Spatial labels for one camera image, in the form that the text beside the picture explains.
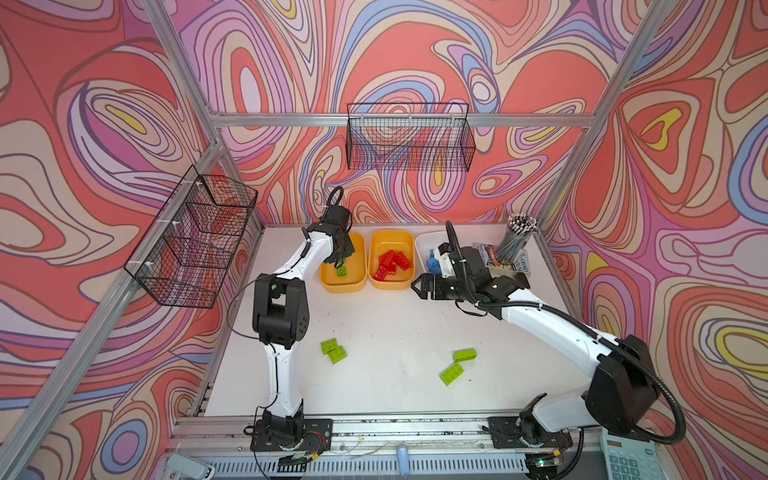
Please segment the blue lego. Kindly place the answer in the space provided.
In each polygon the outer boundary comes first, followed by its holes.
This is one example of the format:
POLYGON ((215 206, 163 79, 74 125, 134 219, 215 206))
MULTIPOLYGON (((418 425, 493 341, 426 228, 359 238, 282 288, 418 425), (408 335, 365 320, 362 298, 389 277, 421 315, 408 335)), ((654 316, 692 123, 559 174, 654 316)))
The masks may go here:
POLYGON ((442 268, 441 264, 438 258, 435 257, 435 253, 433 250, 429 253, 429 258, 426 260, 426 268, 427 272, 434 274, 434 275, 441 275, 442 274, 442 268))

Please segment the red lego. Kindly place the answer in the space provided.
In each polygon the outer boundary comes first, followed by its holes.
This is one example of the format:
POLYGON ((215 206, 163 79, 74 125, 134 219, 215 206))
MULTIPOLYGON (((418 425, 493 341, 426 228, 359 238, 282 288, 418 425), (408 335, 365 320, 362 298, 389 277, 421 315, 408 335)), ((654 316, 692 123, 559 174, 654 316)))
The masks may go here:
POLYGON ((385 265, 380 265, 374 274, 373 279, 376 281, 384 281, 389 274, 390 268, 385 265))
POLYGON ((395 253, 393 257, 393 264, 403 271, 407 271, 412 268, 411 261, 402 251, 398 251, 395 253))
POLYGON ((391 265, 394 263, 395 257, 396 252, 392 249, 388 250, 379 257, 379 267, 384 268, 385 270, 390 270, 391 265))

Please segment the green lego small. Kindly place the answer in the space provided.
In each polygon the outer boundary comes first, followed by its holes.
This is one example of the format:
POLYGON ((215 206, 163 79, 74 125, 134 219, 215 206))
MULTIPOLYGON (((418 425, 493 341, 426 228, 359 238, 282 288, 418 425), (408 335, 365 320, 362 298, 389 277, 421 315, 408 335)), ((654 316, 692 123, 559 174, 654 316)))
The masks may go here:
POLYGON ((477 351, 473 348, 467 348, 457 350, 453 352, 453 361, 456 363, 462 363, 472 361, 477 358, 477 351))

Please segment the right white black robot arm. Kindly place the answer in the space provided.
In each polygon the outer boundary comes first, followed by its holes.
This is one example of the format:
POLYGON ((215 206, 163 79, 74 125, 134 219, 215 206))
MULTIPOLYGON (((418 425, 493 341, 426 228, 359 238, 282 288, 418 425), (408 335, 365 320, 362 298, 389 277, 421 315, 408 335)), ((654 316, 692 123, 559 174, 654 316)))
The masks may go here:
POLYGON ((412 282, 421 299, 451 301, 468 315, 492 316, 519 327, 588 378, 582 387, 541 393, 526 405, 516 423, 526 442, 540 444, 562 430, 593 426, 664 445, 684 439, 683 409, 656 373, 643 340, 597 330, 544 302, 522 273, 492 275, 472 247, 449 248, 447 254, 440 273, 423 273, 412 282))

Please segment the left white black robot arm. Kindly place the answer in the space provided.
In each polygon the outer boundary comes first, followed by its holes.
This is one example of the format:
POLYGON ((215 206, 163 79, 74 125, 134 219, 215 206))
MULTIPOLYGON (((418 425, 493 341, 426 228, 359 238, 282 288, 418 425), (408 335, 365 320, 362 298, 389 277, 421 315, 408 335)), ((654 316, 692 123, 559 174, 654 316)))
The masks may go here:
POLYGON ((289 442, 304 434, 303 398, 298 386, 298 344, 310 323, 306 281, 323 264, 338 265, 355 252, 349 237, 351 212, 329 205, 302 230, 303 243, 273 273, 254 283, 253 330, 268 356, 270 398, 263 408, 265 430, 289 442))

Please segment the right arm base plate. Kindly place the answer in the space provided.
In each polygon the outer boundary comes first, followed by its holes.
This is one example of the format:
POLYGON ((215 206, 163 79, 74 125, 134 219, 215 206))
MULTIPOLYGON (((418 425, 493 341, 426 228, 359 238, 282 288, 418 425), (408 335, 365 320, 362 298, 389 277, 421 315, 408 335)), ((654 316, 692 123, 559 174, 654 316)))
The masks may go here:
POLYGON ((573 438, 567 429, 549 432, 533 418, 489 417, 487 424, 481 429, 491 437, 496 449, 567 450, 574 445, 573 438))

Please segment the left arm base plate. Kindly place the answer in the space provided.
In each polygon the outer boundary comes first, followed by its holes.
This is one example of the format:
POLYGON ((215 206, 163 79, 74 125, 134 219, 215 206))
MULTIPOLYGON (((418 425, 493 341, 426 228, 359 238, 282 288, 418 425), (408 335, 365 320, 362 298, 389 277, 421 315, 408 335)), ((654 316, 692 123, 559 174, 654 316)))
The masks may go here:
POLYGON ((298 422, 258 420, 251 432, 250 450, 263 452, 323 452, 332 445, 333 420, 309 418, 298 422))

